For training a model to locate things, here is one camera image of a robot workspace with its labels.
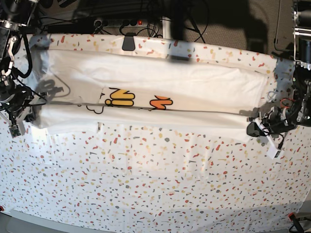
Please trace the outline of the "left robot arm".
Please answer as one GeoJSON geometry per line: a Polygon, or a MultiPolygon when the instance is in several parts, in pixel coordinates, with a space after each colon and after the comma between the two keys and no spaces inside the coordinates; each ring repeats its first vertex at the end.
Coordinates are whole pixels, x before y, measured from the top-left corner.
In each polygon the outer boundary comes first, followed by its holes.
{"type": "Polygon", "coordinates": [[[294,61],[292,77],[294,93],[289,106],[272,107],[267,113],[250,117],[246,133],[265,136],[269,143],[267,156],[275,159],[283,153],[285,133],[297,126],[311,126],[311,2],[294,0],[292,7],[294,61]]]}

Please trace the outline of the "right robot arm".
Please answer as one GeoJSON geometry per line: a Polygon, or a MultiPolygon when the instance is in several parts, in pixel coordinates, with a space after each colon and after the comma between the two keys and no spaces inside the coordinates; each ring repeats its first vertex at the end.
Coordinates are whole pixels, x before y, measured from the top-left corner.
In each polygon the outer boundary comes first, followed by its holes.
{"type": "Polygon", "coordinates": [[[34,107],[44,97],[21,82],[30,76],[33,63],[25,28],[29,25],[36,0],[2,0],[0,2],[0,114],[8,122],[12,137],[25,134],[23,122],[35,119],[34,107]],[[15,55],[24,44],[28,70],[15,67],[15,55]]]}

